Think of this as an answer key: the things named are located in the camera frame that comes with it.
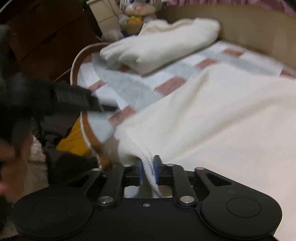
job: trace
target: plush toy face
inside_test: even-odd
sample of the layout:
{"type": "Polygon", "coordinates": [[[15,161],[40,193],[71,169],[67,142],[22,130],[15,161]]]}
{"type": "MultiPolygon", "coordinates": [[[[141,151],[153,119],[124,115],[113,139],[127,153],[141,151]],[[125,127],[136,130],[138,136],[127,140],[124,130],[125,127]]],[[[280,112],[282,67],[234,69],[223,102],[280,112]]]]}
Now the plush toy face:
{"type": "Polygon", "coordinates": [[[128,16],[146,16],[162,8],[161,0],[120,0],[121,11],[128,16]]]}

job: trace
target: black robotic gripper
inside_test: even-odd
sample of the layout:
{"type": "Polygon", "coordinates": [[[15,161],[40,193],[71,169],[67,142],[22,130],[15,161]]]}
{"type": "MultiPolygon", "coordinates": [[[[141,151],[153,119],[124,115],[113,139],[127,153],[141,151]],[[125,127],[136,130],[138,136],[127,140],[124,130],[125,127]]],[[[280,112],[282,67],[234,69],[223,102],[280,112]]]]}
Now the black robotic gripper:
{"type": "Polygon", "coordinates": [[[173,197],[123,198],[124,187],[141,184],[142,169],[140,161],[109,173],[93,169],[23,197],[12,211],[19,240],[276,240],[282,212],[271,197],[155,156],[156,182],[172,186],[173,197]]]}

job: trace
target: plush toy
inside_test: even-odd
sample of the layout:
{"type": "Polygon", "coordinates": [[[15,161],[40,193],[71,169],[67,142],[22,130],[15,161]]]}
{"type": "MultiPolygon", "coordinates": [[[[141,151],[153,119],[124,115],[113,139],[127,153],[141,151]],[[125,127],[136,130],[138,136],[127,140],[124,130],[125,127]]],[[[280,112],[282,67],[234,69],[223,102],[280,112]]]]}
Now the plush toy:
{"type": "Polygon", "coordinates": [[[138,34],[144,23],[157,19],[156,12],[162,8],[161,0],[118,0],[122,15],[119,16],[120,30],[107,31],[102,36],[105,42],[115,42],[124,37],[138,34]]]}

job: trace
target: beige headboard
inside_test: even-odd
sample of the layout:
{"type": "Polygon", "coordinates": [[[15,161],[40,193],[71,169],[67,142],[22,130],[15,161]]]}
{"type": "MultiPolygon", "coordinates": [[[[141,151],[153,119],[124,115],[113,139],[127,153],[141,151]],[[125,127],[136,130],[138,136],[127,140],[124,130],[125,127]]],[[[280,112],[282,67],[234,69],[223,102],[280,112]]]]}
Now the beige headboard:
{"type": "Polygon", "coordinates": [[[296,68],[296,18],[251,5],[197,4],[167,7],[158,13],[158,18],[169,23],[196,17],[220,21],[220,38],[249,46],[296,68]]]}

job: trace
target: plush toy foot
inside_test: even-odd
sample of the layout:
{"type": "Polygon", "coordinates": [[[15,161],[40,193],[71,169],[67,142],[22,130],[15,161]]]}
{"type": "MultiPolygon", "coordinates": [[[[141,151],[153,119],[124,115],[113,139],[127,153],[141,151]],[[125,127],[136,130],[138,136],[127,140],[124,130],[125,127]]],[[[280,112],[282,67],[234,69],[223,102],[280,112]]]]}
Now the plush toy foot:
{"type": "Polygon", "coordinates": [[[102,42],[116,42],[123,39],[124,36],[119,29],[112,29],[102,35],[102,42]]]}

